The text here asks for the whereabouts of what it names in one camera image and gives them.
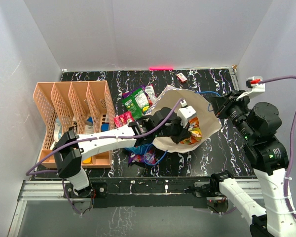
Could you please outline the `blue checkered paper bag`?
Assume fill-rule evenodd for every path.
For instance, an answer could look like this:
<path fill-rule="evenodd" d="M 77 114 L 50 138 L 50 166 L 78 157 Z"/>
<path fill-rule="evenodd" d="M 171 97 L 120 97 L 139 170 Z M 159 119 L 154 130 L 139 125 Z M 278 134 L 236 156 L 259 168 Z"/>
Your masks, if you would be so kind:
<path fill-rule="evenodd" d="M 175 103 L 180 99 L 185 99 L 187 105 L 192 106 L 196 111 L 199 120 L 199 127 L 202 133 L 202 139 L 194 144 L 174 143 L 170 137 L 155 138 L 152 144 L 161 151 L 168 153 L 187 153 L 198 148 L 205 140 L 210 138 L 214 133 L 218 132 L 222 124 L 216 118 L 213 112 L 208 111 L 209 102 L 200 94 L 188 90 L 179 89 L 173 86 L 166 86 L 161 94 L 157 97 L 157 101 L 148 110 L 148 115 L 153 115 L 163 107 L 173 108 Z"/>

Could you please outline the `green snack packet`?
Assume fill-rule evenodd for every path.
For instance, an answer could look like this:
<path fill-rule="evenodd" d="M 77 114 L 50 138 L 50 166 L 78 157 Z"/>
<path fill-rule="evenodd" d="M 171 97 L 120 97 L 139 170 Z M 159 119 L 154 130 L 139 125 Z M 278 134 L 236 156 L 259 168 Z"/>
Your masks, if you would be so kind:
<path fill-rule="evenodd" d="M 124 98 L 122 103 L 127 111 L 131 112 L 135 120 L 144 116 L 150 108 L 148 97 L 141 87 L 133 91 L 128 97 Z"/>

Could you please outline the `pink chips bag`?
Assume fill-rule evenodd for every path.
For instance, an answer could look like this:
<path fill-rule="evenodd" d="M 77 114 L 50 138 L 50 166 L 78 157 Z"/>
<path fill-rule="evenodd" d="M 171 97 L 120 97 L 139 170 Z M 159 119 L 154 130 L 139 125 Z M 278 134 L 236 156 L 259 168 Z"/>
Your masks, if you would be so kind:
<path fill-rule="evenodd" d="M 157 96 L 155 94 L 153 85 L 146 86 L 145 93 L 148 95 L 149 99 L 153 104 L 157 101 Z"/>

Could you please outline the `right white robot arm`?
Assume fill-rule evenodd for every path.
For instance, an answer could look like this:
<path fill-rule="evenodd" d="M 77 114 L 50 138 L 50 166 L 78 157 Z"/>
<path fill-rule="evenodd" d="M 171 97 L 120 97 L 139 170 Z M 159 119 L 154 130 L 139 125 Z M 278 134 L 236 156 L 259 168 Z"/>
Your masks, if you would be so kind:
<path fill-rule="evenodd" d="M 296 214 L 286 201 L 284 190 L 289 158 L 284 145 L 276 138 L 282 121 L 278 109 L 267 102 L 248 108 L 250 98 L 242 91 L 226 96 L 212 96 L 209 101 L 219 119 L 230 119 L 245 140 L 244 152 L 259 181 L 264 207 L 253 200 L 228 171 L 212 174 L 210 190 L 225 195 L 246 219 L 253 237 L 296 237 Z"/>

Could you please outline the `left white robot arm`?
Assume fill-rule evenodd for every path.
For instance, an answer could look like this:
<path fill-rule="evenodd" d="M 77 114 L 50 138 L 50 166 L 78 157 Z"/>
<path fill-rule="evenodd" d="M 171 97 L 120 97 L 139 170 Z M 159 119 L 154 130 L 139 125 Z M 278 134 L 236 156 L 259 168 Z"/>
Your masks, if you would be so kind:
<path fill-rule="evenodd" d="M 89 197 L 95 193 L 95 189 L 82 168 L 83 160 L 115 149 L 151 144 L 159 137 L 169 137 L 178 144 L 190 137 L 189 122 L 195 116 L 196 112 L 191 106 L 180 108 L 177 112 L 164 107 L 153 115 L 105 132 L 76 135 L 69 130 L 52 152 L 58 175 L 72 184 L 72 190 L 78 197 Z"/>

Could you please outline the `red snack packet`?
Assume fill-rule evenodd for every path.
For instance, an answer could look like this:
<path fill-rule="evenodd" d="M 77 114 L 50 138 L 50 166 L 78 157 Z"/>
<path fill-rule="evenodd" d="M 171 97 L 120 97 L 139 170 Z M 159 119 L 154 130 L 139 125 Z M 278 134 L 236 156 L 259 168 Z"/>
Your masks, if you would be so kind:
<path fill-rule="evenodd" d="M 117 128 L 120 128 L 124 125 L 127 125 L 127 124 L 135 121 L 135 119 L 133 118 L 132 113 L 130 111 L 127 111 L 119 116 L 116 116 L 113 120 L 114 120 L 114 124 Z"/>

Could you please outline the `blue gummy snack bag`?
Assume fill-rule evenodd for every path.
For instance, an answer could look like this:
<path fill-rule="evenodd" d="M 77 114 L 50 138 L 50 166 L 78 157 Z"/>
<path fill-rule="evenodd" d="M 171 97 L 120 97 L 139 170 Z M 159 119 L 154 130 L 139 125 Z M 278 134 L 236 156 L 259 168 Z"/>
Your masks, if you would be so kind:
<path fill-rule="evenodd" d="M 142 156 L 151 148 L 151 146 L 152 146 L 152 144 L 145 144 L 145 145 L 125 148 L 125 150 L 130 152 L 130 153 L 134 153 L 136 155 L 141 155 Z"/>

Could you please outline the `orange snack packet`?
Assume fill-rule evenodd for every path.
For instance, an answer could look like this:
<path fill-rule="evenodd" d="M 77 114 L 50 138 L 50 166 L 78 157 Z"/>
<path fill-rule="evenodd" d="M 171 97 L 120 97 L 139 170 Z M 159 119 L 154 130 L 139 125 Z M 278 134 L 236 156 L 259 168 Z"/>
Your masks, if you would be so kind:
<path fill-rule="evenodd" d="M 202 140 L 202 132 L 199 126 L 198 117 L 194 117 L 189 121 L 188 132 L 190 136 L 185 138 L 180 143 L 185 145 L 192 145 Z"/>

